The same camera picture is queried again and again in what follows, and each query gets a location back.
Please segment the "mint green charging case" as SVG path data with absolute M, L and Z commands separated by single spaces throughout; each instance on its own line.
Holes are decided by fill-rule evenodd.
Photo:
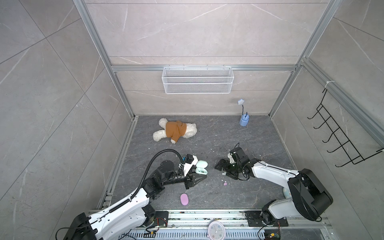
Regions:
M 198 161 L 196 163 L 195 172 L 200 175 L 207 175 L 208 174 L 208 171 L 206 170 L 207 166 L 208 166 L 208 163 L 206 161 Z

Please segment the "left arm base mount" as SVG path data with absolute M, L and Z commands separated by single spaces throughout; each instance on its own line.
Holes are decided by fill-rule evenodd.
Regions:
M 153 217 L 150 217 L 147 220 L 143 227 L 149 228 L 159 228 L 159 227 L 167 227 L 169 221 L 169 212 L 168 211 L 157 211 Z

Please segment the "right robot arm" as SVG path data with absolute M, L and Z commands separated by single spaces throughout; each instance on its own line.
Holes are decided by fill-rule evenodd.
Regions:
M 334 202 L 311 170 L 289 170 L 256 158 L 250 159 L 239 145 L 229 152 L 227 160 L 221 159 L 215 169 L 234 180 L 239 180 L 243 175 L 244 181 L 258 178 L 283 187 L 285 198 L 268 202 L 260 212 L 258 219 L 265 225 L 272 225 L 286 217 L 303 217 L 318 222 Z

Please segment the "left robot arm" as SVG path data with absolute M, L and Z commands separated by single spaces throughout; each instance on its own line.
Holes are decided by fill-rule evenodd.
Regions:
M 149 174 L 156 158 L 164 153 L 174 153 L 179 159 L 179 166 L 172 161 L 163 161 Z M 65 240 L 118 240 L 128 230 L 140 226 L 149 226 L 155 220 L 156 211 L 151 202 L 157 199 L 166 185 L 183 183 L 186 189 L 207 178 L 208 163 L 196 156 L 187 154 L 182 157 L 173 149 L 156 153 L 150 160 L 139 186 L 129 195 L 101 210 L 87 216 L 76 216 L 70 227 L 66 227 Z

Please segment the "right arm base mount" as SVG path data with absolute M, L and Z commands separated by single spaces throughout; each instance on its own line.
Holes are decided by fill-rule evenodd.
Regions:
M 268 211 L 245 211 L 245 217 L 249 227 L 288 227 L 286 218 L 276 219 Z

